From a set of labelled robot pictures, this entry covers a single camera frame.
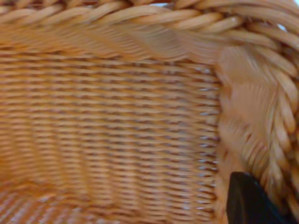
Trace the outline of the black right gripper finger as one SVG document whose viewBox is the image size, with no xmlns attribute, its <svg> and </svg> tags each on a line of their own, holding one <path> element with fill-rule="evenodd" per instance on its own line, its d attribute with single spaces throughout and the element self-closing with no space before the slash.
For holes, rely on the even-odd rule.
<svg viewBox="0 0 299 224">
<path fill-rule="evenodd" d="M 233 172 L 226 203 L 229 224 L 290 224 L 269 200 L 256 179 L 244 172 Z"/>
</svg>

